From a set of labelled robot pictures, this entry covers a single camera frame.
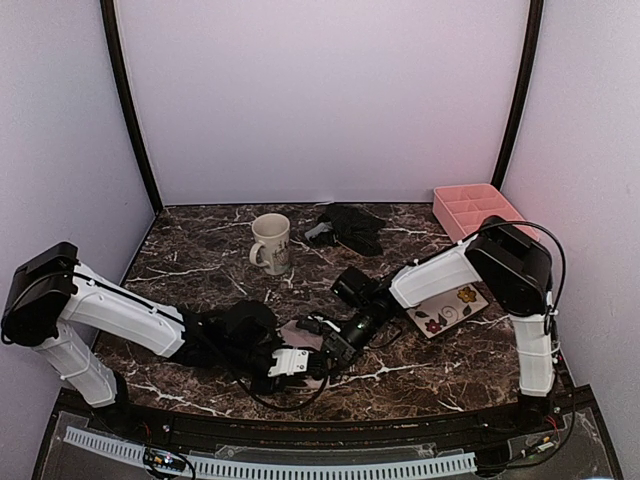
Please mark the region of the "pink and white underwear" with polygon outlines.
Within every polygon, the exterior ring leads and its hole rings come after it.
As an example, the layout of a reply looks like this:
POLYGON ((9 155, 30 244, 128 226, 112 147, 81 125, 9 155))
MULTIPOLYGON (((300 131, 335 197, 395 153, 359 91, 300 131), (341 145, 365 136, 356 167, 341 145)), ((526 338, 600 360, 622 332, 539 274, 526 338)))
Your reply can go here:
POLYGON ((289 364, 296 368, 296 372, 287 374, 285 378, 291 381, 293 388, 318 388, 328 371, 327 358, 322 353, 323 337, 299 328, 296 321, 287 322, 279 328, 278 333, 283 347, 297 350, 296 360, 289 361, 289 364))

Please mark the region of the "black striped underwear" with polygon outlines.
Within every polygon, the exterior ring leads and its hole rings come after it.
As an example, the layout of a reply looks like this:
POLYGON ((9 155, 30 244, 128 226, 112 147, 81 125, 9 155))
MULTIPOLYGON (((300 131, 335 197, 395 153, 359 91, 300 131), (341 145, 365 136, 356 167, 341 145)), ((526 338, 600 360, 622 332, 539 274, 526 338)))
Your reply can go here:
POLYGON ((356 207, 332 203, 304 234, 309 245, 343 246, 363 257, 380 256, 380 231, 386 222, 356 207))

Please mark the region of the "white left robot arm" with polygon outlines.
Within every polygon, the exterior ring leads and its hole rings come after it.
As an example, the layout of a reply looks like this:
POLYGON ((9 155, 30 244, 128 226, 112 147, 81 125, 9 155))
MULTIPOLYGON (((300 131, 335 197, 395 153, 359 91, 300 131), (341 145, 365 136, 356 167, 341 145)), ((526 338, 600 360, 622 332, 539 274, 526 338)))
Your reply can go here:
POLYGON ((77 252, 75 245, 61 242, 16 269, 1 339, 39 352, 87 404, 102 408, 103 421, 120 436, 140 429, 140 412, 124 400, 125 382, 98 360, 73 329, 75 323, 176 364, 246 374, 254 394, 270 394, 289 378, 311 372, 313 353, 283 343, 266 305, 241 301, 225 311, 195 313, 159 304, 96 274, 77 252))

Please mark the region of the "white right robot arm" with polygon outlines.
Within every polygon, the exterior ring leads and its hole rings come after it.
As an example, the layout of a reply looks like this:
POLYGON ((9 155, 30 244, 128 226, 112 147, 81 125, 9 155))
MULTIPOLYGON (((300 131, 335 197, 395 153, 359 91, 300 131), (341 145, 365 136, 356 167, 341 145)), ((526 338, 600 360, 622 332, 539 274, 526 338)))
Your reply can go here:
POLYGON ((510 424, 521 434, 534 432, 549 416, 544 398, 551 394, 556 377, 556 317, 567 258, 559 255, 560 278, 555 279, 551 253, 525 233, 526 228, 553 243, 559 241, 539 224, 493 215, 455 244, 384 277, 372 278, 355 267, 347 268, 332 291, 355 313, 325 337, 323 352, 336 369, 343 369, 393 317, 442 294, 482 284, 507 314, 515 333, 519 392, 526 399, 511 410, 510 424))

